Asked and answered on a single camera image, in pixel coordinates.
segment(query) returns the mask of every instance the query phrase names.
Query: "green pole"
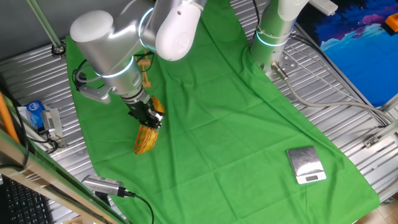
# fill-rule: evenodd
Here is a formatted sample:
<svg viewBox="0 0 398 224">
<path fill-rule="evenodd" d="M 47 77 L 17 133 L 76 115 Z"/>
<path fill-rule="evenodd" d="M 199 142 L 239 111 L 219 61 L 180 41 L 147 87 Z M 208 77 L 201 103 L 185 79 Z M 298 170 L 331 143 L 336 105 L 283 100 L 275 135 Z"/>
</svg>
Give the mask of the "green pole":
<svg viewBox="0 0 398 224">
<path fill-rule="evenodd" d="M 55 34 L 54 30 L 52 29 L 49 20 L 44 15 L 42 8 L 39 6 L 36 0 L 26 0 L 29 4 L 30 8 L 32 9 L 33 13 L 36 15 L 37 19 L 41 23 L 44 31 L 47 33 L 48 37 L 50 38 L 52 44 L 56 49 L 63 48 L 63 45 L 60 39 Z"/>
</svg>

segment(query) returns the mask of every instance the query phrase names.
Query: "keyboard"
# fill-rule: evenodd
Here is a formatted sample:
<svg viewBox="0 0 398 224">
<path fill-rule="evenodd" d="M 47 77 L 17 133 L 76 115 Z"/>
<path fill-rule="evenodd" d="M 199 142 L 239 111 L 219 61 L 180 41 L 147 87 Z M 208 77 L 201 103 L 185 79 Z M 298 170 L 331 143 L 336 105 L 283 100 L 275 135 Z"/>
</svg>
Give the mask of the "keyboard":
<svg viewBox="0 0 398 224">
<path fill-rule="evenodd" d="M 2 177 L 0 185 L 0 223 L 50 224 L 49 208 L 44 196 L 14 180 Z"/>
</svg>

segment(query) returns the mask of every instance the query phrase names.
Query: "green cloth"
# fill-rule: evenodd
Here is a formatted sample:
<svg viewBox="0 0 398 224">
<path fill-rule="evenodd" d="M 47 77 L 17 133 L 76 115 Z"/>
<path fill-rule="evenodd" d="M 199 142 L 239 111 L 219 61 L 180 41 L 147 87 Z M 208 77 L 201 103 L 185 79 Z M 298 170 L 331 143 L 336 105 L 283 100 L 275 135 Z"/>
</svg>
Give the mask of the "green cloth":
<svg viewBox="0 0 398 224">
<path fill-rule="evenodd" d="M 83 59 L 67 37 L 68 73 Z M 155 223 L 353 223 L 379 205 L 354 164 L 254 63 L 228 0 L 209 0 L 188 55 L 155 56 L 148 77 L 166 115 L 155 147 L 138 156 L 139 124 L 118 96 L 104 105 L 72 94 L 95 171 L 144 197 Z M 315 146 L 327 180 L 297 183 L 286 150 L 304 146 Z M 130 221 L 150 223 L 140 200 L 113 200 Z"/>
</svg>

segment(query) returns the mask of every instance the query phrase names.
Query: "orange pole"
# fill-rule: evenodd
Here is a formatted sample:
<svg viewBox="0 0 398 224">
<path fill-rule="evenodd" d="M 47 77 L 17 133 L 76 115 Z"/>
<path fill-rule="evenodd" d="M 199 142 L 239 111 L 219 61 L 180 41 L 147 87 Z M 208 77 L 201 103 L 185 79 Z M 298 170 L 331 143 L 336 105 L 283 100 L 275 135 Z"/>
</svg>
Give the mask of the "orange pole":
<svg viewBox="0 0 398 224">
<path fill-rule="evenodd" d="M 12 123 L 11 115 L 10 112 L 8 111 L 6 101 L 4 101 L 4 97 L 0 93 L 0 113 L 2 116 L 2 119 L 4 121 L 4 124 L 6 125 L 6 129 L 8 134 L 18 143 L 18 135 L 17 132 L 15 131 L 14 124 Z"/>
</svg>

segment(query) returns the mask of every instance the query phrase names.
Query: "metal table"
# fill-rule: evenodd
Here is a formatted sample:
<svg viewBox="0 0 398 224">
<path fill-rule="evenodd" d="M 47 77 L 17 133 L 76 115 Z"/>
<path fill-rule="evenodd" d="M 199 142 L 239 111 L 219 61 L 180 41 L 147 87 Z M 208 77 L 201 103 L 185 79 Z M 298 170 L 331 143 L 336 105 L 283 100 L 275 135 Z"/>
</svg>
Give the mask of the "metal table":
<svg viewBox="0 0 398 224">
<path fill-rule="evenodd" d="M 262 11 L 266 1 L 257 2 L 259 11 Z M 257 24 L 252 1 L 232 0 L 231 5 L 250 40 Z M 53 57 L 50 52 L 49 45 L 0 62 L 0 73 L 3 74 L 11 93 L 21 104 L 41 100 L 49 107 L 59 109 L 63 136 L 68 147 L 59 149 L 52 154 L 52 158 L 78 180 L 82 180 L 88 174 L 95 174 L 95 171 L 76 115 L 66 60 Z M 290 81 L 297 93 L 306 100 L 325 103 L 363 98 L 345 76 L 332 72 L 309 46 L 290 39 L 285 52 L 288 62 L 285 68 Z M 352 106 L 307 107 L 290 94 L 282 80 L 277 77 L 270 78 L 292 104 L 351 159 L 382 201 L 398 190 L 396 138 L 387 135 L 370 148 L 364 145 L 365 140 L 381 130 L 380 123 L 373 114 Z M 398 118 L 398 106 L 395 101 L 390 103 L 387 109 L 391 116 Z M 77 216 L 54 201 L 49 201 L 49 204 L 56 223 Z M 120 213 L 112 201 L 111 205 Z"/>
</svg>

